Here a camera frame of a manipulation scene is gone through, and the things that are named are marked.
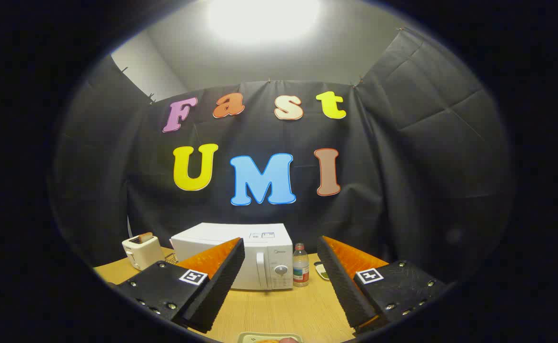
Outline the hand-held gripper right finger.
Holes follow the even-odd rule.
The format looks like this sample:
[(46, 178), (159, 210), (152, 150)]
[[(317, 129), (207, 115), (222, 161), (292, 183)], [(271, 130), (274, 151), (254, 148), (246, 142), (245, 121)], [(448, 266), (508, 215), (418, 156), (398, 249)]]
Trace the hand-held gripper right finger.
[(356, 334), (412, 316), (447, 288), (412, 262), (389, 263), (331, 237), (319, 237), (317, 251)]

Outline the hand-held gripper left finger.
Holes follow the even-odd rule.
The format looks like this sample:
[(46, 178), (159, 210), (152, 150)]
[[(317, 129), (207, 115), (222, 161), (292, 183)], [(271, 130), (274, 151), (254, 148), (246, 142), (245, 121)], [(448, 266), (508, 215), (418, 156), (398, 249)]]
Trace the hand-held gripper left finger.
[(236, 237), (179, 263), (154, 262), (114, 290), (155, 317), (206, 333), (244, 259), (244, 240)]

